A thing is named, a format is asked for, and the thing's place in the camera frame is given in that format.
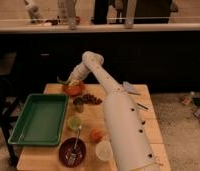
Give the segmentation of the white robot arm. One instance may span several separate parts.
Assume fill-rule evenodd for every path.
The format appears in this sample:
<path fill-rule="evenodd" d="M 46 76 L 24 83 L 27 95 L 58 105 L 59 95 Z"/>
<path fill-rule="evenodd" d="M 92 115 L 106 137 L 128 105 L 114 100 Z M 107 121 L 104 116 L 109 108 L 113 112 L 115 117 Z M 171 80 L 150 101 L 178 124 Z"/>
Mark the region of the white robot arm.
<path fill-rule="evenodd" d="M 86 51 L 70 74 L 70 83 L 83 81 L 92 73 L 106 96 L 103 112 L 118 171 L 160 171 L 138 116 L 137 104 L 103 67 L 102 55 Z"/>

